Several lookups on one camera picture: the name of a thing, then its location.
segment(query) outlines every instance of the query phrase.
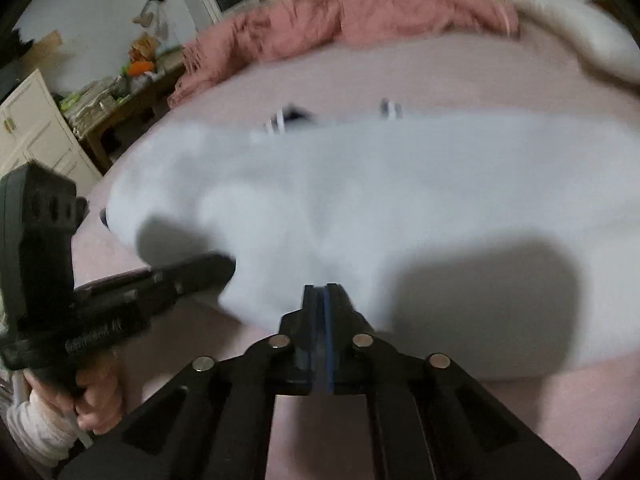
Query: white pillow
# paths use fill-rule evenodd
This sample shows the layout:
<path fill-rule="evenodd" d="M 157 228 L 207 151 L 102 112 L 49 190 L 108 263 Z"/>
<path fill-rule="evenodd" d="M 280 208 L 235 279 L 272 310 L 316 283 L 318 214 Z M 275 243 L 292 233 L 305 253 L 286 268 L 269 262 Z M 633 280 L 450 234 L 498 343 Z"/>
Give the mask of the white pillow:
<path fill-rule="evenodd" d="M 640 47 L 606 12 L 578 0 L 511 0 L 524 15 L 564 37 L 593 66 L 640 84 Z"/>

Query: crumpled pink blanket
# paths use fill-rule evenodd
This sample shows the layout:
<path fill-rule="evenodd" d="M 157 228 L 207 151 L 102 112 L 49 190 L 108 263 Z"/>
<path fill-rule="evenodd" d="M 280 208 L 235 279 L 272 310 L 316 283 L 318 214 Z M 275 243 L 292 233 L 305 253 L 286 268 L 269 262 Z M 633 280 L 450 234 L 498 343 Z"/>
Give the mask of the crumpled pink blanket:
<path fill-rule="evenodd" d="M 298 56 L 331 41 L 367 46 L 449 28 L 510 36 L 518 14 L 495 0 L 283 0 L 238 14 L 184 47 L 185 75 L 169 106 L 230 78 L 252 62 Z"/>

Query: mattress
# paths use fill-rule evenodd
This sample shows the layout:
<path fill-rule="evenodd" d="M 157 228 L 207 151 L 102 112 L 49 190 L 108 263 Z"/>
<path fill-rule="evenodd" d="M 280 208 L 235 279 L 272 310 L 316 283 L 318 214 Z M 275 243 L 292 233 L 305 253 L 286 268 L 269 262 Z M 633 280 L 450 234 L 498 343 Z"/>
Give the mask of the mattress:
<path fill-rule="evenodd" d="M 332 45 L 293 60 L 253 66 L 162 122 L 196 119 L 255 127 L 287 104 L 347 117 L 372 111 L 383 98 L 422 112 L 514 107 L 608 116 L 640 126 L 637 92 L 585 74 L 568 46 L 527 22 L 519 40 L 452 33 L 368 50 Z M 119 245 L 100 212 L 127 155 L 153 134 L 152 129 L 140 139 L 89 196 L 89 216 L 73 241 L 78 285 L 144 265 Z M 197 355 L 230 357 L 265 335 L 185 300 L 124 348 L 129 409 Z M 583 479 L 595 480 L 640 418 L 640 353 L 488 387 Z M 279 399 L 267 478 L 373 478 L 362 400 L 341 399 L 327 406 L 322 399 Z"/>

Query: sleeve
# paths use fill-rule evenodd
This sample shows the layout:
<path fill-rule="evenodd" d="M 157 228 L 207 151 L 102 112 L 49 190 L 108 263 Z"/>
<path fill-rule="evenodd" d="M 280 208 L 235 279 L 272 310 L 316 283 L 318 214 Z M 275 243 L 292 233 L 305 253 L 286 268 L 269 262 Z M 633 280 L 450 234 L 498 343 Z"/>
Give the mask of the sleeve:
<path fill-rule="evenodd" d="M 47 467 L 68 458 L 77 435 L 60 414 L 31 392 L 29 400 L 11 406 L 6 426 L 22 452 Z"/>

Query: human hand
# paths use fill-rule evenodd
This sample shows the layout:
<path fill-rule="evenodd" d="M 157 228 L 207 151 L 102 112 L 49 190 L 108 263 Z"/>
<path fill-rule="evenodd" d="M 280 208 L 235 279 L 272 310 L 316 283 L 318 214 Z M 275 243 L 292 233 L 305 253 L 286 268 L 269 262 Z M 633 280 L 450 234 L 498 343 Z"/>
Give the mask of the human hand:
<path fill-rule="evenodd" d="M 69 394 L 42 383 L 30 370 L 24 375 L 40 399 L 55 412 L 61 415 L 76 412 L 78 426 L 82 430 L 104 434 L 122 419 L 119 366 L 112 352 L 100 354 L 76 375 L 78 386 L 86 388 L 81 399 L 73 399 Z"/>

